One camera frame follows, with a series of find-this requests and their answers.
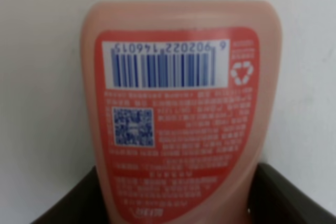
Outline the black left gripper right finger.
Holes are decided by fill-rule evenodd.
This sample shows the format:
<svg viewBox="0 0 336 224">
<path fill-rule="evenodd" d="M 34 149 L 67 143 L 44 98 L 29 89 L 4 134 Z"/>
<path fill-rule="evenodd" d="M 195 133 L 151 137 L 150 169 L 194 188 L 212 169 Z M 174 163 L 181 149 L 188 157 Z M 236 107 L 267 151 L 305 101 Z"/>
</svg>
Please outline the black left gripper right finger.
<svg viewBox="0 0 336 224">
<path fill-rule="evenodd" d="M 335 224 L 335 215 L 265 163 L 254 174 L 248 209 L 252 223 Z"/>
</svg>

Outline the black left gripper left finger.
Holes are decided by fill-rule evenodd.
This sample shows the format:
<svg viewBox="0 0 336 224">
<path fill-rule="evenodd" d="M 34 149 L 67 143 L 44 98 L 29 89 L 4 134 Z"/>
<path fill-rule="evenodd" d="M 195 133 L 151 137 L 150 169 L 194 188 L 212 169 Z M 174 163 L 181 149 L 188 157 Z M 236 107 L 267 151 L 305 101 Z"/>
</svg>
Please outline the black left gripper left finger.
<svg viewBox="0 0 336 224">
<path fill-rule="evenodd" d="M 35 224 L 109 222 L 95 167 L 67 195 L 33 221 Z"/>
</svg>

